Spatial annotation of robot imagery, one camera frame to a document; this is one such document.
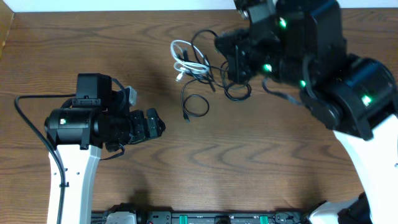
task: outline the tangled cable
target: tangled cable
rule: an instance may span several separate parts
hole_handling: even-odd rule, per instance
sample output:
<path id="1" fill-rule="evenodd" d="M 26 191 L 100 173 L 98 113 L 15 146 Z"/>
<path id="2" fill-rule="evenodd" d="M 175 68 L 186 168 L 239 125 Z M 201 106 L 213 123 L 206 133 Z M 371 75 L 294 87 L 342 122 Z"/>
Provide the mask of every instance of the tangled cable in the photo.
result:
<path id="1" fill-rule="evenodd" d="M 227 82 L 225 80 L 225 74 L 228 72 L 228 66 L 225 69 L 223 69 L 223 67 L 225 66 L 225 64 L 227 62 L 224 62 L 221 65 L 221 68 L 212 66 L 210 64 L 210 61 L 208 60 L 208 57 L 205 54 L 203 54 L 198 49 L 198 47 L 196 47 L 193 44 L 194 40 L 203 32 L 209 32 L 209 33 L 213 34 L 216 38 L 218 37 L 217 34 L 212 30 L 201 30 L 193 36 L 191 42 L 187 42 L 184 40 L 174 40 L 171 42 L 171 45 L 170 45 L 170 52 L 172 54 L 172 57 L 176 61 L 174 63 L 174 69 L 176 69 L 176 71 L 179 72 L 179 74 L 177 75 L 175 80 L 177 82 L 180 81 L 184 75 L 193 77 L 193 80 L 190 80 L 189 82 L 187 82 L 181 90 L 181 107 L 182 107 L 182 111 L 183 111 L 183 117 L 184 117 L 185 121 L 188 123 L 190 122 L 190 120 L 189 120 L 190 116 L 191 117 L 202 117 L 202 116 L 206 115 L 210 110 L 209 102 L 206 100 L 206 98 L 204 98 L 201 95 L 192 94 L 192 95 L 188 96 L 186 99 L 184 99 L 183 94 L 184 94 L 184 91 L 188 84 L 193 83 L 193 82 L 200 82 L 202 84 L 209 85 L 213 91 L 216 91 L 216 89 L 215 89 L 215 85 L 216 85 L 218 87 L 223 88 L 226 97 L 232 101 L 246 100 L 251 96 L 251 91 L 252 91 L 252 88 L 248 83 L 246 83 L 245 85 L 238 87 L 238 88 L 233 88 L 235 83 L 227 84 Z M 179 44 L 185 44 L 185 45 L 191 46 L 194 56 L 195 56 L 195 59 L 196 59 L 196 62 L 189 60 L 187 50 L 184 50 Z M 220 77 L 222 80 L 222 84 L 219 84 L 215 80 L 214 74 L 213 74 L 213 69 L 217 69 L 220 71 Z M 229 90 L 240 90 L 244 87 L 246 87 L 248 89 L 248 92 L 242 97 L 234 97 L 229 93 Z M 185 106 L 186 102 L 188 99 L 190 99 L 192 97 L 201 98 L 206 102 L 207 110 L 204 113 L 197 114 L 197 113 L 192 113 L 191 111 L 187 110 L 187 108 Z"/>

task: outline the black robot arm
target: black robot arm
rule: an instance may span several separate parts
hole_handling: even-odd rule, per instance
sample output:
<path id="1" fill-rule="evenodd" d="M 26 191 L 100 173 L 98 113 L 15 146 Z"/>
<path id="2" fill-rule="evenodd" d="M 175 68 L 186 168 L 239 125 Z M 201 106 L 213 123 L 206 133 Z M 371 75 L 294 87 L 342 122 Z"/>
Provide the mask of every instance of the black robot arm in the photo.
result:
<path id="1" fill-rule="evenodd" d="M 112 90 L 112 81 L 120 91 Z M 164 122 L 155 109 L 130 112 L 137 93 L 124 88 L 111 77 L 102 74 L 79 74 L 76 98 L 67 100 L 63 108 L 55 109 L 45 121 L 47 138 L 56 148 L 59 144 L 79 144 L 102 147 L 109 152 L 127 144 L 138 144 L 160 137 Z"/>
<path id="2" fill-rule="evenodd" d="M 398 112 L 391 72 L 377 60 L 347 54 L 337 1 L 279 0 L 275 6 L 267 0 L 237 0 L 235 5 L 250 27 L 215 39 L 231 81 L 246 83 L 261 74 L 266 90 L 268 78 L 294 86 L 326 128 L 365 140 Z"/>

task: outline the black cable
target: black cable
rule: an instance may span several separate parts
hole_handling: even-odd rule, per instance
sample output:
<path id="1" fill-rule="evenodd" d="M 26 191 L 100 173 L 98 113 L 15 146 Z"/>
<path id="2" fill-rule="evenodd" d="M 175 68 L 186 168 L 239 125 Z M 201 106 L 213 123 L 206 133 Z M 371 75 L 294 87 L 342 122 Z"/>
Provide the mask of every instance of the black cable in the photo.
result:
<path id="1" fill-rule="evenodd" d="M 233 86 L 235 85 L 235 83 L 227 84 L 227 82 L 226 82 L 226 80 L 225 80 L 225 73 L 227 72 L 228 67 L 227 67 L 226 69 L 223 69 L 224 65 L 225 65 L 227 62 L 224 62 L 224 63 L 221 65 L 221 68 L 219 68 L 219 67 L 216 67 L 216 66 L 212 66 L 212 65 L 210 64 L 210 61 L 208 60 L 207 55 L 204 55 L 204 56 L 203 56 L 203 61 L 202 61 L 202 62 L 200 61 L 200 59 L 198 58 L 198 55 L 197 55 L 197 51 L 195 50 L 194 41 L 195 41 L 195 39 L 196 39 L 201 33 L 203 33 L 203 32 L 209 32 L 209 33 L 213 34 L 216 38 L 218 37 L 218 35 L 217 35 L 214 31 L 212 31 L 212 30 L 200 30 L 200 31 L 198 31 L 198 32 L 193 36 L 193 38 L 192 38 L 192 40 L 191 40 L 191 42 L 190 42 L 190 43 L 191 43 L 191 46 L 192 46 L 193 53 L 194 53 L 194 55 L 195 55 L 195 59 L 197 60 L 197 63 L 200 63 L 200 64 L 202 64 L 202 65 L 206 65 L 207 67 L 209 67 L 209 71 L 208 71 L 208 73 L 207 73 L 206 75 L 203 75 L 203 74 L 194 74 L 194 73 L 192 73 L 192 72 L 190 72 L 190 71 L 185 72 L 185 74 L 187 74 L 188 76 L 191 76 L 191 77 L 194 78 L 193 80 L 187 82 L 187 83 L 184 85 L 184 87 L 182 88 L 182 90 L 181 90 L 181 107 L 182 107 L 182 111 L 183 111 L 183 117 L 184 117 L 185 121 L 188 122 L 188 123 L 190 122 L 190 120 L 189 120 L 189 117 L 190 117 L 190 116 L 191 116 L 191 117 L 197 117 L 197 118 L 199 118 L 199 117 L 202 117 L 202 116 L 206 115 L 206 114 L 209 112 L 209 110 L 210 110 L 210 104 L 209 104 L 209 102 L 206 100 L 206 98 L 204 98 L 204 97 L 201 96 L 201 95 L 192 94 L 192 95 L 188 96 L 186 99 L 184 99 L 184 97 L 183 97 L 184 91 L 185 91 L 187 85 L 190 84 L 190 83 L 193 83 L 193 82 L 195 82 L 195 81 L 198 81 L 198 82 L 200 82 L 200 83 L 202 83 L 202 84 L 209 85 L 213 91 L 216 91 L 216 90 L 215 90 L 215 87 L 214 87 L 214 84 L 215 84 L 216 86 L 221 87 L 221 88 L 224 89 L 224 94 L 225 94 L 226 97 L 227 97 L 228 99 L 230 99 L 231 101 L 243 101 L 243 100 L 246 100 L 246 99 L 248 99 L 248 98 L 251 96 L 251 92 L 252 92 L 252 88 L 251 88 L 251 86 L 250 86 L 248 83 L 246 83 L 246 84 L 244 84 L 244 85 L 242 85 L 242 86 L 240 86 L 240 87 L 237 87 L 237 88 L 233 88 Z M 183 54 L 183 59 L 182 59 L 182 60 L 184 60 L 185 62 L 191 62 L 191 61 L 189 61 L 187 55 L 188 55 L 188 54 Z M 220 71 L 220 76 L 221 76 L 222 84 L 219 84 L 219 83 L 215 80 L 215 77 L 214 77 L 214 74 L 213 74 L 213 69 L 217 69 L 217 70 Z M 229 93 L 229 90 L 240 90 L 240 89 L 242 89 L 242 88 L 244 88 L 244 87 L 246 87 L 246 88 L 248 89 L 248 92 L 247 92 L 244 96 L 242 96 L 242 97 L 234 97 L 234 96 L 232 96 L 232 95 Z M 186 103 L 187 103 L 187 100 L 190 99 L 190 98 L 192 98 L 192 97 L 198 97 L 198 98 L 201 98 L 201 99 L 203 99 L 203 100 L 205 101 L 205 103 L 207 104 L 207 110 L 206 110 L 206 112 L 204 112 L 204 113 L 202 113 L 202 114 L 197 114 L 197 113 L 192 113 L 191 111 L 187 110 L 187 108 L 186 108 L 185 105 L 186 105 Z"/>
<path id="2" fill-rule="evenodd" d="M 188 123 L 190 122 L 190 120 L 189 120 L 189 117 L 190 117 L 190 116 L 191 116 L 191 117 L 200 118 L 200 117 L 203 117 L 204 115 L 206 115 L 207 112 L 209 112 L 209 110 L 210 110 L 209 101 L 207 101 L 206 98 L 204 98 L 204 97 L 201 96 L 201 95 L 192 94 L 192 95 L 188 96 L 188 97 L 184 100 L 184 90 L 185 90 L 185 88 L 187 87 L 188 84 L 193 83 L 193 82 L 195 82 L 195 81 L 199 81 L 199 80 L 194 79 L 194 80 L 191 80 L 191 81 L 187 82 L 187 83 L 184 85 L 184 87 L 182 88 L 182 90 L 181 90 L 181 107 L 182 107 L 184 119 L 185 119 L 185 121 L 188 122 Z M 191 97 L 199 97 L 199 98 L 203 99 L 203 100 L 206 102 L 206 104 L 207 104 L 207 110 L 206 110 L 206 112 L 204 112 L 204 113 L 202 113 L 202 114 L 196 114 L 196 113 L 192 113 L 191 111 L 187 110 L 185 104 L 187 103 L 187 100 L 189 100 Z"/>
<path id="3" fill-rule="evenodd" d="M 306 55 L 303 60 L 303 79 L 306 83 L 305 90 L 307 91 L 308 95 L 311 96 L 314 100 L 317 100 L 317 96 L 312 91 L 311 79 L 310 79 L 310 72 L 308 71 L 308 67 L 312 59 L 314 58 L 313 55 Z"/>
<path id="4" fill-rule="evenodd" d="M 120 144 L 120 143 L 119 143 L 119 149 L 121 149 L 122 151 L 119 152 L 119 153 L 116 153 L 115 155 L 109 156 L 108 158 L 100 159 L 100 160 L 101 160 L 101 161 L 103 161 L 103 160 L 111 160 L 111 159 L 114 159 L 114 158 L 123 156 L 123 155 L 124 155 L 125 148 L 124 148 L 124 146 L 123 146 L 122 144 Z"/>
<path id="5" fill-rule="evenodd" d="M 24 99 L 24 98 L 61 98 L 61 97 L 74 97 L 76 96 L 75 94 L 69 94 L 69 95 L 25 95 L 25 96 L 17 96 L 14 101 L 14 106 L 21 118 L 27 123 L 27 125 L 33 130 L 33 132 L 39 137 L 39 139 L 43 142 L 51 156 L 53 157 L 60 176 L 61 176 L 61 184 L 60 184 L 60 202 L 58 205 L 58 217 L 57 217 L 57 224 L 61 224 L 62 221 L 62 212 L 63 212 L 63 200 L 65 196 L 65 187 L 66 187 L 66 182 L 65 182 L 65 171 L 63 170 L 62 164 L 55 154 L 55 149 L 54 147 L 49 143 L 47 139 L 44 138 L 42 133 L 33 125 L 33 123 L 27 118 L 27 116 L 22 112 L 21 108 L 19 107 L 19 100 Z"/>
<path id="6" fill-rule="evenodd" d="M 69 107 L 71 107 L 71 105 L 72 105 L 72 100 L 73 100 L 73 98 L 67 99 L 67 100 L 62 104 L 61 108 L 69 108 Z"/>
<path id="7" fill-rule="evenodd" d="M 126 103 L 128 103 L 129 101 L 129 97 L 127 96 L 127 91 L 126 89 L 123 87 L 123 85 L 115 78 L 111 78 L 111 80 L 113 82 L 115 82 L 117 84 L 118 87 L 120 87 L 120 89 L 123 91 L 124 93 L 124 98 L 123 98 L 123 103 L 120 104 L 120 109 L 122 110 L 124 108 L 124 106 L 126 105 Z"/>
<path id="8" fill-rule="evenodd" d="M 274 95 L 274 96 L 281 97 L 281 98 L 283 98 L 283 99 L 285 99 L 285 100 L 289 100 L 289 102 L 293 103 L 294 105 L 297 105 L 297 106 L 303 105 L 303 103 L 299 102 L 298 100 L 296 100 L 293 96 L 290 96 L 289 94 L 281 93 L 281 92 L 278 92 L 278 91 L 271 91 L 271 90 L 269 90 L 268 87 L 267 87 L 267 79 L 266 79 L 266 78 L 263 79 L 263 81 L 262 81 L 262 88 L 263 88 L 267 93 L 272 94 L 272 95 Z"/>
<path id="9" fill-rule="evenodd" d="M 218 37 L 218 35 L 216 34 L 216 32 L 214 32 L 214 31 L 212 31 L 212 30 L 205 29 L 205 30 L 200 30 L 200 31 L 198 31 L 198 32 L 192 37 L 192 40 L 191 40 L 191 47 L 192 47 L 193 53 L 195 54 L 195 58 L 196 58 L 196 60 L 198 61 L 198 63 L 204 64 L 204 65 L 205 65 L 205 61 L 203 61 L 203 63 L 200 62 L 200 60 L 199 60 L 199 58 L 198 58 L 198 55 L 197 55 L 197 51 L 195 50 L 195 46 L 194 46 L 194 44 L 193 44 L 193 41 L 195 41 L 195 39 L 199 36 L 199 34 L 201 34 L 201 33 L 203 33 L 203 32 L 209 32 L 209 33 L 213 34 L 216 38 Z"/>

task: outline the cable connector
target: cable connector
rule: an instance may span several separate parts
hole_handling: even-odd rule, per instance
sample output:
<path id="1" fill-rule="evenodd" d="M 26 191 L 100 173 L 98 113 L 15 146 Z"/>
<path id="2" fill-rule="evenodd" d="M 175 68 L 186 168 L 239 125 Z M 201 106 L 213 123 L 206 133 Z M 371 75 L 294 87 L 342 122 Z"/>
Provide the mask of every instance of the cable connector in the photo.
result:
<path id="1" fill-rule="evenodd" d="M 135 106 L 137 103 L 137 91 L 131 86 L 127 86 L 126 89 L 129 90 L 129 106 Z"/>
<path id="2" fill-rule="evenodd" d="M 60 184 L 60 187 L 69 187 L 69 182 L 67 182 L 66 184 Z"/>
<path id="3" fill-rule="evenodd" d="M 189 124 L 191 121 L 189 120 L 189 116 L 186 112 L 183 112 L 184 120 Z"/>
<path id="4" fill-rule="evenodd" d="M 178 81 L 180 81 L 181 80 L 181 78 L 184 76 L 184 73 L 185 73 L 185 68 L 184 67 L 182 67 L 182 68 L 180 68 L 182 71 L 179 73 L 179 75 L 177 75 L 177 77 L 175 78 L 175 81 L 176 82 L 178 82 Z"/>
<path id="5" fill-rule="evenodd" d="M 184 72 L 179 73 L 179 75 L 177 75 L 177 77 L 175 78 L 175 81 L 176 82 L 180 81 L 183 75 L 184 75 Z"/>

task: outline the white wall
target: white wall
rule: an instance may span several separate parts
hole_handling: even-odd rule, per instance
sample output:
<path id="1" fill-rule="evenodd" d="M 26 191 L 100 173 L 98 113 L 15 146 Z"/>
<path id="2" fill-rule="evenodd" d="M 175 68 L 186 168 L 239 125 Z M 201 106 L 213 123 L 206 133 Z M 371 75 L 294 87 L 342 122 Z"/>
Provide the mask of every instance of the white wall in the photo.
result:
<path id="1" fill-rule="evenodd" d="M 398 0 L 338 0 L 342 7 L 398 7 Z M 233 0 L 4 0 L 14 12 L 235 9 Z"/>

